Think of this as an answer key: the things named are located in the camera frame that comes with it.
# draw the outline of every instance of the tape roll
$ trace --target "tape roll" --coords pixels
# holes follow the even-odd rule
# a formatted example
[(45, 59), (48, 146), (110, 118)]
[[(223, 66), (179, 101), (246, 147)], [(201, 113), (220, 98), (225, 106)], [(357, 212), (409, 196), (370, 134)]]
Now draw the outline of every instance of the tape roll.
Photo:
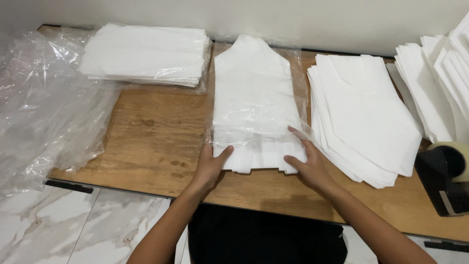
[(448, 169), (453, 177), (452, 182), (469, 181), (469, 170), (467, 169), (469, 145), (457, 141), (437, 142), (429, 146), (427, 150), (435, 148), (445, 148), (445, 158), (447, 158)]

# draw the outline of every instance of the person's right hand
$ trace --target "person's right hand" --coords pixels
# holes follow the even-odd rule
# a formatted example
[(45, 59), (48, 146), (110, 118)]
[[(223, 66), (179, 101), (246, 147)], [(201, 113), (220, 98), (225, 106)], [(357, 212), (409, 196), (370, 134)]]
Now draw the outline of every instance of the person's right hand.
[(306, 156), (308, 158), (305, 163), (290, 155), (285, 155), (283, 159), (298, 169), (302, 182), (315, 191), (324, 190), (324, 188), (328, 186), (336, 185), (337, 183), (331, 175), (329, 175), (324, 166), (320, 151), (311, 141), (301, 140), (301, 143), (305, 146)]

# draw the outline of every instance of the white marble floor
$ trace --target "white marble floor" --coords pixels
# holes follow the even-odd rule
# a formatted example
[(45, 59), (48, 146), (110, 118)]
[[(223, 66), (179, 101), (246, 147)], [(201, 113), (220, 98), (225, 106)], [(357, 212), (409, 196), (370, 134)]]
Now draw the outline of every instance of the white marble floor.
[[(94, 188), (91, 194), (46, 186), (0, 199), (0, 263), (124, 264), (169, 207), (169, 199)], [(376, 256), (345, 226), (345, 264), (376, 264)], [(438, 264), (467, 264), (469, 253), (424, 247)], [(187, 230), (176, 264), (190, 264)]]

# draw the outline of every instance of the hand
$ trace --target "hand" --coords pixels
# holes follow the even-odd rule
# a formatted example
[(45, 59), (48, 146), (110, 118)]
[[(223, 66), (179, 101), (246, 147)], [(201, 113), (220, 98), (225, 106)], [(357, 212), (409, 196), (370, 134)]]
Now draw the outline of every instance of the hand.
[(218, 157), (214, 157), (213, 148), (204, 144), (200, 150), (196, 173), (190, 184), (205, 191), (213, 188), (220, 175), (223, 163), (230, 157), (234, 149), (233, 146), (228, 146)]
[[(296, 131), (293, 127), (288, 127), (288, 130), (291, 132)], [(305, 163), (290, 155), (285, 155), (283, 159), (288, 164), (298, 169), (300, 172), (299, 177), (302, 182), (315, 191), (324, 190), (326, 187), (336, 185), (337, 183), (331, 175), (329, 175), (324, 166), (320, 151), (309, 140), (301, 140), (301, 143), (305, 146), (306, 156), (308, 158)]]

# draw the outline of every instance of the person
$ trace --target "person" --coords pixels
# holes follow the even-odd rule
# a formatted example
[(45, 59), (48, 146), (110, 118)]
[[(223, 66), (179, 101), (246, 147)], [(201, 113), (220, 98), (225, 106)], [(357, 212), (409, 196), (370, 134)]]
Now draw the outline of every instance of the person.
[[(319, 150), (312, 142), (302, 140), (302, 143), (307, 156), (305, 163), (288, 155), (284, 157), (284, 160), (298, 169), (299, 178), (307, 187), (316, 191), (332, 204), (340, 216), (355, 229), (358, 235), (370, 247), (381, 263), (436, 264), (421, 247), (335, 182), (327, 172)], [(223, 163), (231, 155), (233, 149), (233, 146), (229, 146), (218, 157), (214, 157), (210, 146), (204, 145), (202, 147), (193, 179), (174, 200), (161, 219), (140, 241), (130, 255), (127, 264), (167, 264), (175, 251), (179, 237), (186, 225), (191, 221), (193, 215), (194, 219), (192, 219), (189, 225), (189, 252), (195, 264), (205, 264), (204, 262), (219, 264), (343, 263), (345, 261), (343, 239), (340, 238), (342, 242), (337, 240), (339, 237), (337, 233), (329, 239), (328, 236), (332, 236), (330, 234), (334, 233), (334, 231), (323, 232), (323, 225), (325, 224), (321, 223), (322, 226), (318, 227), (301, 222), (307, 219), (301, 220), (301, 218), (296, 217), (296, 219), (300, 219), (297, 220), (298, 224), (288, 225), (280, 219), (280, 216), (274, 214), (268, 217), (254, 216), (254, 222), (260, 222), (260, 224), (251, 224), (251, 222), (246, 220), (250, 218), (250, 211), (239, 210), (246, 213), (241, 217), (233, 217), (235, 214), (231, 214), (224, 218), (228, 219), (227, 223), (234, 229), (234, 231), (228, 232), (226, 226), (223, 230), (217, 229), (221, 228), (215, 223), (218, 220), (214, 222), (212, 219), (213, 217), (216, 218), (217, 215), (222, 216), (223, 212), (210, 215), (207, 214), (205, 208), (202, 210), (203, 212), (199, 213), (197, 209), (199, 203), (214, 188)], [(193, 232), (193, 228), (191, 229), (193, 222), (197, 222), (197, 226), (202, 226), (197, 232)], [(267, 232), (258, 232), (259, 228), (262, 229), (264, 226), (272, 227), (272, 225), (276, 225), (274, 229), (266, 229)], [(305, 231), (304, 234), (301, 233), (302, 229), (311, 229), (308, 228), (311, 226), (313, 226), (312, 231)], [(287, 230), (284, 232), (281, 227), (286, 227)], [(288, 236), (290, 234), (296, 238), (289, 239)], [(235, 241), (239, 238), (245, 239), (242, 243), (236, 244)], [(317, 242), (309, 243), (309, 240), (317, 240)], [(303, 251), (296, 250), (296, 247), (303, 247), (303, 251), (316, 250), (310, 251), (312, 252), (311, 254), (304, 254)]]

